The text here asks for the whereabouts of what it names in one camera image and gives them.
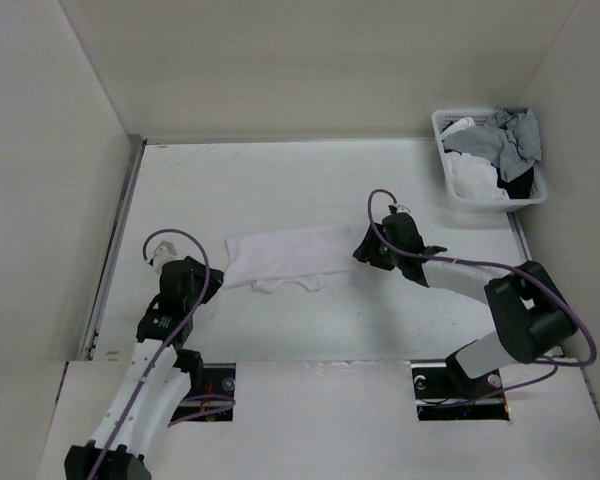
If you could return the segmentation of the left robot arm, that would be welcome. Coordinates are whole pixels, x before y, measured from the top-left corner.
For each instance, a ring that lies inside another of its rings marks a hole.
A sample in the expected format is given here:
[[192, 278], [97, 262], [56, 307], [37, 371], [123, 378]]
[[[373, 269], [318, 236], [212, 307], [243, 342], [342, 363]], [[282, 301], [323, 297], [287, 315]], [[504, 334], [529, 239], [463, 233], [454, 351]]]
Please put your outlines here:
[[138, 323], [129, 367], [105, 416], [89, 441], [65, 457], [68, 479], [150, 479], [151, 449], [179, 403], [203, 390], [201, 354], [185, 343], [192, 310], [213, 298], [224, 273], [190, 256], [157, 254], [150, 264], [159, 291]]

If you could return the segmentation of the white tank top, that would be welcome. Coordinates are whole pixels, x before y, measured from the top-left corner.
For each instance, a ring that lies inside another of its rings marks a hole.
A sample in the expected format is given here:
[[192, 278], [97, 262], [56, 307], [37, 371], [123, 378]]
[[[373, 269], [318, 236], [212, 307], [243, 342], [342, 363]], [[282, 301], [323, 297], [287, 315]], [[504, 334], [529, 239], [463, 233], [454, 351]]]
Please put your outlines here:
[[350, 225], [332, 224], [228, 238], [224, 287], [271, 293], [296, 283], [309, 292], [320, 290], [326, 276], [355, 267], [358, 233]]

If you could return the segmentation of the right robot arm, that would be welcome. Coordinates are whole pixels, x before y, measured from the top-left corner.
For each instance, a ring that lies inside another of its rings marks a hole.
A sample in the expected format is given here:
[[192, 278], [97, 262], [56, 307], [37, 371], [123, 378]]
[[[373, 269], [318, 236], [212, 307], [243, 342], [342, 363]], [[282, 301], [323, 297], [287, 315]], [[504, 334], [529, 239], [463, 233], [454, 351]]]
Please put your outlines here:
[[445, 359], [443, 380], [451, 393], [467, 395], [480, 377], [505, 366], [538, 362], [578, 332], [539, 263], [497, 266], [446, 252], [445, 247], [424, 242], [410, 214], [393, 212], [369, 226], [353, 258], [382, 270], [398, 269], [420, 286], [451, 291], [488, 307], [494, 330]]

